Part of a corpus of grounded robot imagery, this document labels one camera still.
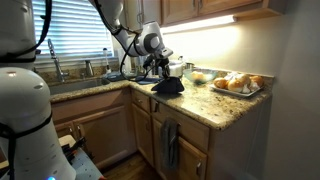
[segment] under-cabinet light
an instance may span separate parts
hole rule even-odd
[[[177,32],[177,31],[185,31],[185,30],[191,30],[191,29],[196,29],[196,28],[229,24],[229,23],[233,23],[233,22],[236,22],[233,15],[228,15],[228,16],[222,16],[222,17],[216,17],[216,18],[210,18],[210,19],[190,22],[190,23],[179,24],[179,25],[170,26],[170,27],[164,27],[164,28],[161,28],[161,32],[162,33],[170,33],[170,32]]]

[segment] wall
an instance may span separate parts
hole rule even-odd
[[[264,159],[249,168],[256,179],[320,179],[318,17],[320,1],[291,0],[284,16],[164,36],[198,66],[276,77]]]

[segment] dish towel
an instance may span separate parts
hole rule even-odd
[[[163,166],[176,169],[179,161],[178,123],[167,118],[161,126],[160,137]]]

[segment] bowl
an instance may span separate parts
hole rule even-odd
[[[183,70],[183,75],[191,82],[195,84],[205,84],[208,81],[213,80],[218,71],[205,68],[193,68]]]

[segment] wooden floor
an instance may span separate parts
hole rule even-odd
[[[161,180],[149,163],[136,153],[114,167],[103,172],[107,180]]]

